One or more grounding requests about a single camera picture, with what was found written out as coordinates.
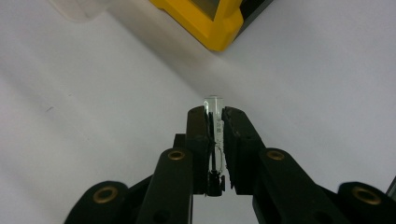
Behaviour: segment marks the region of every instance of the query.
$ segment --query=white surface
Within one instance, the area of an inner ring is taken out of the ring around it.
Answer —
[[[70,21],[83,22],[104,12],[114,0],[49,0]]]
[[[0,223],[63,223],[90,186],[150,175],[208,94],[320,185],[396,175],[396,2],[275,0],[223,53],[147,1],[66,21],[0,2]],[[194,223],[257,223],[249,197],[195,197]]]

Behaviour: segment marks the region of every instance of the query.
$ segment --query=brass screw insert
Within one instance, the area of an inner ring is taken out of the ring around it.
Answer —
[[[93,201],[96,203],[108,203],[113,201],[118,193],[119,191],[113,186],[106,186],[93,194]]]
[[[352,189],[352,194],[353,196],[355,196],[355,198],[361,200],[364,203],[368,203],[371,205],[381,204],[381,198],[368,189],[364,189],[362,187],[355,187]]]
[[[171,159],[172,161],[182,160],[185,156],[186,154],[184,154],[184,152],[178,150],[171,151],[168,154],[168,158]]]
[[[282,161],[285,159],[285,155],[283,155],[283,153],[275,150],[267,152],[267,157],[273,159],[274,161]]]

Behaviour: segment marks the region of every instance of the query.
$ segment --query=screw hole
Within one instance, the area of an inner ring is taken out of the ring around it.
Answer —
[[[171,151],[168,154],[168,158],[171,159],[172,161],[179,161],[182,160],[185,155],[186,154],[184,154],[184,152],[182,151]]]
[[[166,210],[157,211],[152,217],[156,223],[165,223],[169,220],[170,214]]]
[[[355,196],[355,198],[361,200],[364,203],[368,203],[371,205],[381,204],[381,198],[368,189],[355,187],[352,189],[352,194],[353,196]]]
[[[285,159],[285,155],[283,155],[283,153],[274,150],[267,152],[267,156],[274,161],[282,161]]]
[[[316,212],[314,213],[314,218],[316,221],[318,221],[321,224],[332,224],[332,217],[327,215],[324,212]]]
[[[93,201],[96,203],[108,203],[113,201],[119,191],[113,186],[106,186],[97,190],[93,194]]]

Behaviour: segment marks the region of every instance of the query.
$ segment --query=white table surface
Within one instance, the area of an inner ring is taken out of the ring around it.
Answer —
[[[148,1],[93,21],[0,2],[0,223],[63,223],[105,180],[151,175],[209,94],[321,186],[396,175],[396,1],[275,0],[224,52]],[[194,197],[193,223],[257,223],[251,197]]]

